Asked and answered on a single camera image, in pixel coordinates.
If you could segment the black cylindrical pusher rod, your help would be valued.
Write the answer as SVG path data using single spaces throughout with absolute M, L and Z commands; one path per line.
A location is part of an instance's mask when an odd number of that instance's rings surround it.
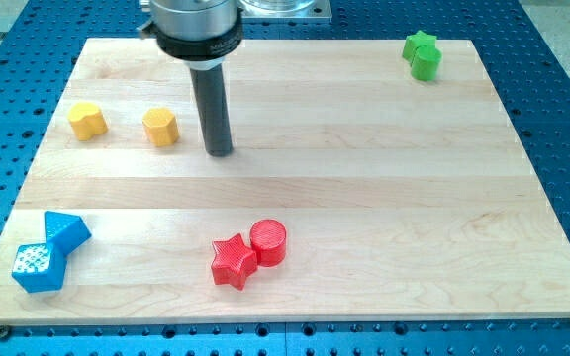
M 205 149 L 215 157 L 233 150 L 227 96 L 222 66 L 190 70 Z

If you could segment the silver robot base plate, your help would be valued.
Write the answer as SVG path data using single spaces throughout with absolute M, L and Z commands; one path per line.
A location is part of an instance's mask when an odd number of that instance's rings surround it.
M 237 0 L 246 23 L 329 23 L 330 0 Z

